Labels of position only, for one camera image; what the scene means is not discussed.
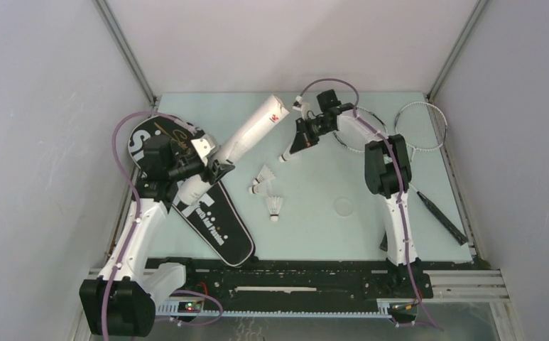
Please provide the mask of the white shuttlecock tube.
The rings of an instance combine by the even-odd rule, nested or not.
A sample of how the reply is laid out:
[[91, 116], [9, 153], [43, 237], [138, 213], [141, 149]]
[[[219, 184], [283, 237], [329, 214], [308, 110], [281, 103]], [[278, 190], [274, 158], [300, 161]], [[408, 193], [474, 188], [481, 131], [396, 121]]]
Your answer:
[[[289, 111], [279, 97], [269, 96], [239, 130], [212, 155], [212, 162], [215, 159], [227, 160], [228, 163], [235, 165], [288, 114]], [[214, 185], [210, 185], [208, 181], [202, 181], [199, 175], [194, 175], [179, 187], [178, 198], [185, 205], [192, 205]]]

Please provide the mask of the white shuttlecock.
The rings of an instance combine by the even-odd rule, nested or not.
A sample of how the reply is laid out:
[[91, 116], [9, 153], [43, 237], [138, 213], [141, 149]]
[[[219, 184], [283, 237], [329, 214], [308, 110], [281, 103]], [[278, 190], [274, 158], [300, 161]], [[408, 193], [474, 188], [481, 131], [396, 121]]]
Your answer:
[[257, 183], [249, 187], [249, 193], [268, 197], [272, 193], [272, 185], [270, 182]]
[[295, 160], [298, 156], [289, 152], [285, 152], [278, 157], [280, 163], [285, 163], [291, 160]]
[[283, 202], [284, 198], [280, 196], [268, 196], [266, 198], [266, 205], [268, 208], [270, 220], [272, 222], [277, 222], [279, 220]]
[[276, 176], [273, 171], [267, 165], [263, 165], [259, 174], [252, 180], [252, 185], [270, 184], [275, 179]]

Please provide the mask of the white shuttlecock bottom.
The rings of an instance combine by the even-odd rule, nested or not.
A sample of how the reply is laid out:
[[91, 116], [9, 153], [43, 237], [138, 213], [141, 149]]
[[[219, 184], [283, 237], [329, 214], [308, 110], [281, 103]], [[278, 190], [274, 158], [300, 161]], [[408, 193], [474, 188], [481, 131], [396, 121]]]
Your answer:
[[279, 220], [283, 202], [284, 198], [280, 196], [268, 196], [266, 198], [266, 205], [268, 208], [270, 220], [272, 222], [277, 222]]

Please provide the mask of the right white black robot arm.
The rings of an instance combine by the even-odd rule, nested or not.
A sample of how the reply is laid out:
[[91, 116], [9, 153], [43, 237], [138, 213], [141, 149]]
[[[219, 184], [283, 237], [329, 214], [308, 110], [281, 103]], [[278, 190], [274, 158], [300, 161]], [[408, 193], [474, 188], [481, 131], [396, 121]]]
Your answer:
[[408, 216], [408, 189], [412, 178], [406, 141], [400, 134], [380, 131], [356, 113], [352, 103], [341, 103], [334, 90], [317, 96], [320, 114], [310, 116], [310, 106], [301, 96], [293, 109], [301, 112], [295, 120], [295, 136], [279, 161], [289, 161], [301, 151], [316, 146], [320, 137], [333, 131], [356, 132], [364, 141], [364, 180], [369, 191], [380, 195], [386, 205], [387, 259], [394, 266], [409, 266], [418, 258], [412, 241]]

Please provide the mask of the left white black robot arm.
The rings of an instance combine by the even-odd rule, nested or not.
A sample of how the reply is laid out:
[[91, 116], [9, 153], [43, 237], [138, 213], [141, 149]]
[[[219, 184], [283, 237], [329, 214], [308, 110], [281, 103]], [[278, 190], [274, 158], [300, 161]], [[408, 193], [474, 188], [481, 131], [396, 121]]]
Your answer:
[[132, 201], [119, 243], [95, 279], [80, 286], [80, 300], [90, 331], [110, 336], [145, 337], [152, 330], [156, 308], [175, 291], [195, 292], [197, 276], [184, 264], [165, 263], [144, 276], [150, 245], [171, 212], [180, 214], [229, 266], [243, 264], [254, 251], [251, 236], [221, 182], [193, 205], [179, 198], [181, 185], [207, 169], [214, 144], [194, 139], [183, 152], [166, 136], [143, 143], [141, 171], [132, 186]]

